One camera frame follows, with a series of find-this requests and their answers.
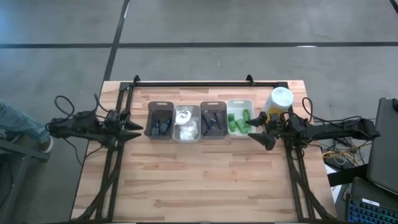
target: clear plastic bin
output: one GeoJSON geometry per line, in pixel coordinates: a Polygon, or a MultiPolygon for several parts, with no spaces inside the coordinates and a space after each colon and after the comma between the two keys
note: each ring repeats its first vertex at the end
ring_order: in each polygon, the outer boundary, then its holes
{"type": "Polygon", "coordinates": [[[172,102],[160,102],[153,101],[148,103],[148,120],[147,120],[147,128],[144,131],[144,134],[153,140],[170,140],[172,138],[172,128],[174,124],[173,119],[173,109],[174,105],[172,102]],[[159,134],[158,136],[154,136],[151,133],[152,126],[154,125],[154,121],[159,120],[159,127],[168,119],[171,119],[170,127],[164,134],[159,134]]]}
{"type": "MultiPolygon", "coordinates": [[[[243,120],[243,110],[248,109],[250,119],[254,118],[254,107],[253,102],[251,100],[228,100],[226,103],[226,114],[234,114],[235,121],[242,119],[243,120]]],[[[238,127],[236,127],[235,131],[231,131],[228,127],[228,132],[232,138],[247,138],[249,137],[248,134],[242,134],[238,127]]],[[[250,126],[248,133],[255,133],[256,127],[250,126]]]]}
{"type": "Polygon", "coordinates": [[[226,119],[226,103],[223,101],[205,101],[200,104],[200,113],[201,113],[201,138],[202,139],[224,139],[228,134],[228,123],[226,119]],[[215,113],[217,114],[218,122],[221,126],[221,129],[218,127],[217,123],[214,121],[215,113]],[[203,120],[203,115],[207,122],[212,125],[215,130],[207,133],[208,129],[205,121],[203,120]]]}
{"type": "Polygon", "coordinates": [[[190,121],[196,122],[196,125],[197,125],[197,128],[198,128],[198,133],[196,134],[196,136],[195,136],[195,138],[193,140],[180,139],[181,126],[180,125],[174,125],[174,123],[173,123],[173,139],[176,140],[179,143],[196,143],[200,139],[200,123],[201,123],[200,107],[197,106],[197,105],[175,106],[174,114],[173,114],[173,121],[174,122],[175,122],[176,111],[177,110],[182,110],[184,108],[191,108],[192,109],[192,116],[191,116],[190,121]]]}

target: jeans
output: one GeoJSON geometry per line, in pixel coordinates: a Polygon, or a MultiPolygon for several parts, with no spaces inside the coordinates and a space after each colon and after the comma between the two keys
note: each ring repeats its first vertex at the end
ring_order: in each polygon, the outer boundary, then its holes
{"type": "Polygon", "coordinates": [[[27,134],[40,144],[50,139],[50,133],[42,123],[35,121],[29,115],[12,108],[0,100],[0,129],[5,130],[6,136],[13,138],[19,134],[27,134]]]}

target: plastic container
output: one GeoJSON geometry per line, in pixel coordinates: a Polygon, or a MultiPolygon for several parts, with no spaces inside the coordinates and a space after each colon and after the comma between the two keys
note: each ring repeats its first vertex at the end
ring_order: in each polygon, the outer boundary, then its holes
{"type": "Polygon", "coordinates": [[[193,140],[184,140],[180,139],[180,125],[174,125],[173,123],[173,139],[179,143],[196,143],[200,139],[200,123],[201,123],[201,116],[200,116],[200,107],[197,105],[179,105],[175,106],[174,113],[173,113],[173,121],[175,121],[175,115],[177,110],[182,110],[184,108],[192,108],[192,116],[190,121],[195,121],[198,128],[198,133],[196,134],[193,140]]]}
{"type": "MultiPolygon", "coordinates": [[[[248,109],[249,114],[250,114],[250,119],[255,118],[254,117],[254,107],[253,107],[253,102],[251,100],[228,100],[226,103],[226,114],[234,114],[235,115],[235,121],[242,119],[243,120],[243,110],[248,109]]],[[[256,127],[254,126],[249,126],[248,127],[248,133],[255,133],[256,132],[256,127]]],[[[242,134],[238,127],[236,127],[235,131],[231,131],[228,128],[228,132],[231,135],[232,138],[247,138],[249,137],[248,134],[242,134]]]]}
{"type": "Polygon", "coordinates": [[[174,105],[172,102],[160,102],[153,101],[148,103],[148,120],[147,127],[144,131],[144,134],[153,140],[170,140],[172,138],[172,129],[174,124],[173,119],[173,110],[174,105]],[[170,127],[166,131],[165,134],[159,134],[158,136],[153,136],[151,133],[151,129],[154,125],[155,119],[159,120],[159,126],[163,124],[168,119],[171,119],[170,127]]]}
{"type": "Polygon", "coordinates": [[[263,107],[263,111],[267,113],[267,120],[269,120],[271,114],[280,115],[287,111],[292,106],[293,99],[293,93],[289,89],[284,87],[273,89],[263,107]]]}
{"type": "Polygon", "coordinates": [[[226,103],[222,101],[205,101],[200,104],[200,113],[201,113],[201,138],[202,139],[224,139],[228,134],[228,124],[226,119],[226,103]],[[220,123],[221,130],[219,129],[217,123],[214,123],[215,115],[217,114],[218,122],[220,123]],[[207,125],[203,120],[203,115],[209,122],[211,126],[215,128],[214,131],[207,133],[207,125]]]}

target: butcher block tabletop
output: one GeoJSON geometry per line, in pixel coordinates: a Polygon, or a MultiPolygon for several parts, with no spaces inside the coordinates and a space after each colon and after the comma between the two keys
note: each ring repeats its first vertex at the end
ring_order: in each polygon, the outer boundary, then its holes
{"type": "MultiPolygon", "coordinates": [[[[294,112],[309,118],[301,103],[307,96],[304,82],[286,82],[294,94],[294,112]]],[[[100,102],[106,109],[115,109],[119,84],[104,82],[100,102]]],[[[145,129],[150,101],[199,106],[203,101],[251,100],[257,116],[272,89],[263,86],[135,87],[131,120],[145,129]]],[[[104,116],[106,112],[99,109],[98,114],[104,116]]],[[[144,130],[135,132],[142,136],[124,145],[114,222],[297,221],[281,140],[277,140],[273,150],[266,151],[250,138],[226,136],[222,140],[200,139],[196,144],[179,144],[173,140],[150,140],[144,130]]],[[[99,146],[98,142],[90,142],[86,153],[99,146]]],[[[106,149],[100,149],[85,159],[71,218],[81,215],[100,190],[105,158],[106,149]]],[[[311,191],[335,216],[319,147],[306,148],[304,161],[311,191]]],[[[303,193],[300,194],[307,217],[303,193]]],[[[105,215],[108,202],[109,194],[104,201],[105,215]]]]}

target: green object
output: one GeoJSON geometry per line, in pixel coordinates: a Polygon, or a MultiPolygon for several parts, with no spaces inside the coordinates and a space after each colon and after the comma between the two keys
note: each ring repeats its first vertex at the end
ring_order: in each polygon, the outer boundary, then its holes
{"type": "Polygon", "coordinates": [[[248,133],[249,130],[244,126],[244,121],[242,119],[235,121],[235,123],[242,134],[248,133]]]}
{"type": "Polygon", "coordinates": [[[250,120],[250,114],[248,109],[243,110],[243,121],[245,127],[250,127],[250,125],[246,124],[247,121],[250,120]]]}
{"type": "Polygon", "coordinates": [[[235,125],[235,115],[234,114],[228,115],[228,126],[232,132],[235,131],[236,125],[235,125]]]}

